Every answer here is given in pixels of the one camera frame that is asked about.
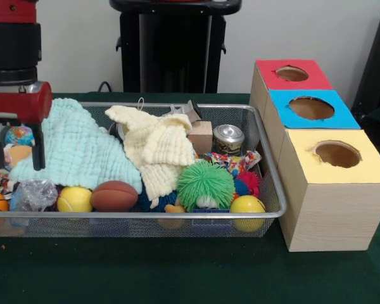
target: circular hole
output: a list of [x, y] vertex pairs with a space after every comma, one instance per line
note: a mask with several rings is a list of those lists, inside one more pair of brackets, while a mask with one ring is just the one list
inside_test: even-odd
[[360, 162], [359, 151], [341, 141], [322, 142], [316, 147], [315, 153], [324, 163], [335, 167], [350, 168]]
[[308, 74], [301, 68], [295, 66], [284, 66], [276, 71], [277, 76], [288, 81], [304, 81], [308, 79]]
[[327, 102], [314, 97], [298, 97], [289, 103], [290, 108], [300, 117], [316, 120], [334, 116], [334, 108]]

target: blue fuzzy toy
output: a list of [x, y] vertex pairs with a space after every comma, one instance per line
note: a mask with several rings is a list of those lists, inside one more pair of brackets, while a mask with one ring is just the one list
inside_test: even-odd
[[159, 198], [159, 205], [151, 209], [152, 202], [149, 200], [148, 195], [146, 194], [145, 185], [143, 183], [142, 188], [143, 191], [138, 196], [138, 202], [136, 204], [136, 206], [141, 209], [142, 212], [165, 212], [165, 207], [167, 205], [175, 205], [177, 192], [173, 191], [172, 193]]
[[235, 192], [239, 196], [250, 194], [248, 186], [243, 181], [241, 181], [239, 179], [235, 179], [234, 184], [235, 184]]

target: black stand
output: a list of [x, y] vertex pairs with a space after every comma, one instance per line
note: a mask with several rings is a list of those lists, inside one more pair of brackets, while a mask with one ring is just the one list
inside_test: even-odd
[[216, 93], [225, 19], [241, 0], [110, 0], [120, 17], [125, 92]]
[[380, 24], [351, 111], [380, 152]]

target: green spiky ball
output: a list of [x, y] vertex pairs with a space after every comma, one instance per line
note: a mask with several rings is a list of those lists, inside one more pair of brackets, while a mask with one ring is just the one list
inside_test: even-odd
[[229, 209], [234, 198], [232, 175], [218, 164], [198, 161], [184, 169], [177, 182], [178, 197], [187, 212], [192, 212], [200, 197], [213, 198], [220, 209]]

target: plastic bag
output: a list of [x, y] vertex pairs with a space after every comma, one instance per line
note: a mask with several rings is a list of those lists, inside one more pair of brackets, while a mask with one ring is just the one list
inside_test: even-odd
[[10, 202], [10, 211], [44, 211], [58, 198], [56, 186], [50, 180], [22, 182]]

